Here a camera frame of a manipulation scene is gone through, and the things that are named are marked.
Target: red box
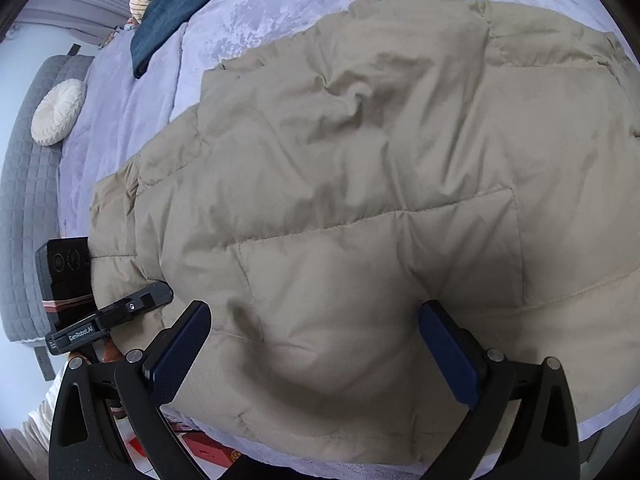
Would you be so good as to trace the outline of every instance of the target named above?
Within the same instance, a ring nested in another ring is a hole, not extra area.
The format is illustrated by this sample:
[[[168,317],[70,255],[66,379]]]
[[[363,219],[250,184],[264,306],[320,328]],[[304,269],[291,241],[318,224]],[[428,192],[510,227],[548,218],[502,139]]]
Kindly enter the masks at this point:
[[[182,440],[194,456],[222,467],[230,467],[240,457],[235,449],[223,446],[202,432],[186,433]]]
[[[132,438],[131,440],[129,440],[129,445],[135,449],[138,453],[140,453],[140,455],[142,455],[143,457],[146,458],[146,453],[145,450],[142,449],[142,446],[140,445],[140,441],[138,440],[137,437]]]

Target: bed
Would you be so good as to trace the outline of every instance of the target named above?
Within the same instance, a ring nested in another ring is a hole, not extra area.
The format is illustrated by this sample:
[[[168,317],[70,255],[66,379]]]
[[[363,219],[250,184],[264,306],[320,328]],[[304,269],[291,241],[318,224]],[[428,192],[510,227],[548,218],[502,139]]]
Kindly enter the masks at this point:
[[[130,70],[132,31],[122,31],[94,60],[86,81],[86,104],[62,146],[57,165],[58,222],[63,236],[88,235],[88,211],[94,184],[116,171],[168,122],[198,100],[205,70],[246,49],[306,29],[321,16],[342,10],[353,0],[211,0],[185,23],[152,58],[136,80]],[[601,31],[612,30],[627,55],[631,48],[599,0],[498,0],[546,7]],[[24,269],[27,276],[30,270]],[[37,297],[25,318],[38,319]],[[587,440],[640,402],[640,388],[620,403],[580,424]],[[370,470],[319,464],[273,452],[264,446],[203,428],[223,444],[275,465],[290,465],[308,474],[364,478]],[[485,467],[491,467],[488,457]],[[416,478],[424,466],[385,468],[390,478]]]

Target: blue gripper pad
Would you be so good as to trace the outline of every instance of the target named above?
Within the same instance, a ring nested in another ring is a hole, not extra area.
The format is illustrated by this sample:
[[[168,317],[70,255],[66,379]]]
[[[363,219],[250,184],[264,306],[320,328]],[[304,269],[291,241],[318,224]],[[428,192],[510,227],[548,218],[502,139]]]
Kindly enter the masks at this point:
[[[149,373],[148,392],[156,407],[174,400],[175,394],[187,376],[200,348],[209,336],[211,329],[209,306],[200,301],[193,302],[188,310],[193,310],[191,317],[185,323],[181,323],[182,316],[178,318],[172,327],[177,328],[177,331],[167,334],[173,337],[173,341]]]
[[[420,335],[456,400],[473,409],[480,398],[478,371],[430,303],[423,304],[418,312]]]

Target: headboard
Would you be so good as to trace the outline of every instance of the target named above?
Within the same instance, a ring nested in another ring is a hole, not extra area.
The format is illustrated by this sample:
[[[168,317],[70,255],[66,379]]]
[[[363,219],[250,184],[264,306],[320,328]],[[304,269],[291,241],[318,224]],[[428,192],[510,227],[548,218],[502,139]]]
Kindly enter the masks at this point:
[[[58,83],[84,80],[93,57],[53,56],[31,83],[9,138],[0,176],[0,317],[9,341],[33,342],[50,331],[36,274],[35,251],[58,238],[57,172],[62,143],[39,146],[31,119]]]

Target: wall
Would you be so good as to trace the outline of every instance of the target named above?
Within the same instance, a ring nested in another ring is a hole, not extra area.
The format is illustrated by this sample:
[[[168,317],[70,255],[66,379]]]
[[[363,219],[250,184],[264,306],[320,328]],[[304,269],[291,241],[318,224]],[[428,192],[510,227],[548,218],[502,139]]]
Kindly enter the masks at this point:
[[[80,54],[94,56],[97,47],[81,44],[62,28],[23,25],[13,39],[0,43],[0,164],[15,117],[36,72],[47,59],[66,54],[78,43]],[[54,361],[58,371],[64,357]],[[44,381],[33,349],[10,343],[0,325],[0,428],[16,428],[44,399],[50,383]]]

